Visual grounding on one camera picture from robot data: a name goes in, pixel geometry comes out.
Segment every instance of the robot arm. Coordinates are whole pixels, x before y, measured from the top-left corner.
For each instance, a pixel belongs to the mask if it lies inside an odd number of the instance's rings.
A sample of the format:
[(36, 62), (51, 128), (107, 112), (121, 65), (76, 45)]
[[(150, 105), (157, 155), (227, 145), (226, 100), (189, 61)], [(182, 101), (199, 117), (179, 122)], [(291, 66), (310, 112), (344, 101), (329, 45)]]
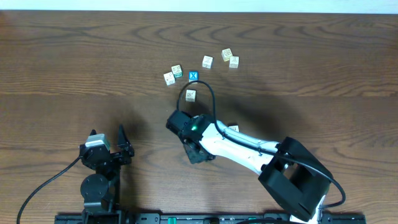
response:
[(320, 206), (330, 181), (300, 165), (295, 167), (291, 177), (284, 175), (288, 167), (295, 165), (284, 159), (286, 156), (300, 158), (333, 178), (303, 145), (292, 138), (285, 138), (281, 143), (255, 139), (229, 129), (221, 121), (217, 121), (217, 125), (210, 115), (191, 117), (176, 110), (166, 127), (180, 138), (192, 164), (210, 161), (216, 156), (231, 159), (259, 175), (260, 183), (275, 201), (292, 214), (292, 221), (318, 223)]
[[(276, 148), (278, 142), (252, 138), (228, 128), (221, 121), (218, 121), (218, 126), (222, 131), (228, 133), (229, 136), (238, 141), (270, 152), (276, 153), (278, 151)], [(263, 165), (268, 165), (273, 158), (273, 156), (268, 154), (261, 154), (260, 152), (248, 149), (225, 139), (217, 131), (214, 124), (210, 124), (208, 128), (206, 128), (203, 132), (203, 138), (199, 143), (208, 153), (214, 156), (222, 156), (231, 159), (232, 161), (247, 167), (258, 175), (262, 172), (261, 167)]]

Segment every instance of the cable wire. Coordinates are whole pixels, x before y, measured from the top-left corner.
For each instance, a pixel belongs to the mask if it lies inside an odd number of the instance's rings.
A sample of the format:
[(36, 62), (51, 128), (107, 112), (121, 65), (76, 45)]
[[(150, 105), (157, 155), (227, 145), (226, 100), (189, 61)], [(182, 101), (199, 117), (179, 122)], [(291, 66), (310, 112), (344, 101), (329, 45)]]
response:
[(49, 184), (51, 181), (55, 180), (56, 178), (58, 178), (59, 176), (61, 176), (62, 174), (64, 174), (66, 171), (68, 171), (71, 167), (73, 167), (73, 165), (75, 165), (75, 164), (79, 161), (79, 159), (80, 159), (80, 157), (77, 157), (69, 166), (67, 166), (67, 168), (65, 168), (64, 170), (62, 170), (61, 172), (59, 172), (57, 175), (51, 177), (48, 181), (44, 182), (42, 185), (40, 185), (39, 187), (37, 187), (36, 190), (34, 190), (34, 191), (29, 195), (29, 197), (25, 200), (25, 202), (22, 204), (21, 208), (19, 209), (18, 216), (17, 216), (17, 224), (20, 224), (22, 212), (24, 211), (26, 205), (27, 205), (28, 202), (32, 199), (32, 197), (33, 197), (39, 190), (41, 190), (43, 187), (45, 187), (47, 184)]
[(240, 146), (247, 147), (247, 148), (249, 148), (249, 149), (252, 149), (252, 150), (255, 150), (255, 151), (264, 153), (264, 154), (268, 154), (268, 155), (271, 155), (271, 156), (275, 156), (275, 157), (284, 159), (284, 160), (289, 161), (289, 162), (294, 162), (294, 163), (296, 163), (296, 164), (298, 164), (298, 165), (301, 165), (301, 166), (304, 166), (304, 167), (306, 167), (306, 168), (308, 168), (308, 169), (311, 169), (311, 170), (315, 171), (316, 173), (322, 175), (324, 178), (328, 179), (328, 180), (329, 180), (331, 183), (333, 183), (333, 184), (336, 186), (336, 188), (340, 191), (340, 193), (341, 193), (341, 200), (340, 200), (339, 202), (331, 203), (331, 204), (328, 204), (328, 205), (321, 205), (321, 206), (320, 206), (320, 209), (337, 207), (337, 206), (339, 206), (339, 205), (344, 204), (344, 202), (346, 201), (346, 193), (345, 193), (344, 189), (342, 188), (342, 186), (341, 186), (333, 177), (330, 177), (329, 175), (325, 174), (324, 172), (320, 171), (319, 169), (317, 169), (317, 168), (315, 168), (314, 166), (311, 166), (311, 165), (309, 165), (309, 164), (307, 164), (307, 163), (305, 163), (305, 162), (298, 161), (298, 160), (296, 160), (296, 159), (293, 159), (293, 158), (291, 158), (291, 157), (287, 157), (287, 156), (282, 155), (282, 154), (278, 154), (278, 153), (276, 153), (276, 152), (270, 152), (270, 151), (266, 151), (266, 150), (263, 150), (263, 149), (260, 149), (260, 150), (259, 150), (259, 149), (256, 148), (256, 147), (250, 146), (250, 145), (245, 144), (245, 143), (243, 143), (243, 142), (239, 142), (238, 140), (236, 140), (236, 139), (234, 139), (234, 138), (228, 136), (227, 133), (225, 133), (224, 131), (222, 131), (222, 130), (220, 129), (220, 127), (218, 126), (218, 124), (217, 124), (217, 118), (216, 118), (216, 97), (215, 97), (215, 95), (214, 95), (213, 89), (212, 89), (211, 86), (210, 86), (209, 84), (207, 84), (206, 82), (201, 81), (201, 80), (195, 80), (195, 81), (191, 81), (191, 82), (187, 83), (186, 85), (184, 85), (183, 88), (181, 89), (181, 92), (180, 92), (179, 96), (178, 96), (178, 100), (177, 100), (177, 110), (180, 110), (180, 99), (181, 99), (182, 94), (184, 93), (184, 90), (185, 90), (189, 85), (191, 85), (191, 84), (193, 84), (193, 83), (201, 83), (201, 84), (204, 84), (204, 85), (207, 86), (207, 88), (210, 90), (211, 97), (212, 97), (212, 99), (213, 99), (213, 117), (214, 117), (214, 120), (215, 120), (214, 125), (215, 125), (215, 128), (217, 129), (217, 131), (218, 131), (224, 138), (226, 138), (226, 139), (230, 140), (231, 142), (236, 143), (236, 144), (238, 144), (238, 145), (240, 145)]

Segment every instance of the green connector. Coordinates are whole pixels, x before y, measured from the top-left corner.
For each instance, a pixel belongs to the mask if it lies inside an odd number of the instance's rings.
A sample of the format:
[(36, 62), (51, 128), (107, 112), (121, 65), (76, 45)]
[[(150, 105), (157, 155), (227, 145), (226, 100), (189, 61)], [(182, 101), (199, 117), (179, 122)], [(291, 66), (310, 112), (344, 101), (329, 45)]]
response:
[(177, 218), (168, 218), (167, 224), (177, 224)]
[[(257, 219), (257, 218), (254, 218), (254, 217), (249, 218), (249, 220), (253, 220), (253, 219)], [(253, 224), (260, 224), (260, 223), (253, 223)]]

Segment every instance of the wood grain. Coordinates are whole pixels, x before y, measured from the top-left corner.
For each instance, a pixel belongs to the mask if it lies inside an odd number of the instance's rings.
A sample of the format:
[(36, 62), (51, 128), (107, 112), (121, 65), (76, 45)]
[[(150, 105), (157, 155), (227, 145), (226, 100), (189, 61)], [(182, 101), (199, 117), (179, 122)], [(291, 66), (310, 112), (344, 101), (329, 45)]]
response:
[[(229, 70), (221, 50), (240, 57)], [(211, 70), (201, 68), (214, 57)], [(218, 158), (191, 165), (165, 128), (187, 72), (215, 90), (219, 119), (263, 139), (298, 139), (345, 188), (332, 212), (368, 223), (398, 215), (398, 17), (4, 11), (0, 13), (0, 223), (78, 154), (91, 131), (116, 142), (125, 125), (136, 150), (123, 167), (126, 208), (173, 212), (278, 210), (256, 175)], [(181, 64), (184, 76), (162, 75)], [(194, 113), (206, 111), (198, 90)], [(28, 204), (23, 223), (81, 212), (76, 165)], [(327, 201), (340, 195), (331, 189)]]

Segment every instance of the block with printed letter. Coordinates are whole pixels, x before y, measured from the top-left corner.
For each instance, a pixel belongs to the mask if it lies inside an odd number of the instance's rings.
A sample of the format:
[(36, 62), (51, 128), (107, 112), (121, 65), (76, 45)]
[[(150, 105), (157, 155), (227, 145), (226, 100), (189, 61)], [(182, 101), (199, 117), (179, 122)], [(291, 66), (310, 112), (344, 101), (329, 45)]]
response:
[(202, 67), (203, 68), (211, 68), (211, 64), (213, 63), (213, 58), (209, 56), (205, 56), (203, 58)]
[(231, 49), (222, 50), (221, 56), (223, 57), (224, 62), (229, 61), (229, 59), (233, 56)]
[(173, 72), (174, 78), (182, 77), (181, 65), (173, 66), (172, 72)]
[(237, 57), (237, 56), (232, 56), (232, 57), (229, 59), (229, 67), (230, 67), (230, 68), (237, 68), (238, 65), (239, 65), (239, 57)]
[(196, 93), (197, 92), (195, 90), (187, 90), (187, 94), (185, 95), (185, 101), (195, 102)]
[(189, 72), (189, 82), (195, 81), (199, 79), (199, 73), (196, 71)]
[(239, 127), (238, 125), (233, 125), (233, 126), (229, 126), (229, 128), (231, 128), (232, 130), (239, 132)]
[(174, 75), (172, 72), (166, 73), (163, 76), (164, 76), (164, 80), (166, 81), (167, 85), (171, 85), (171, 84), (175, 83)]

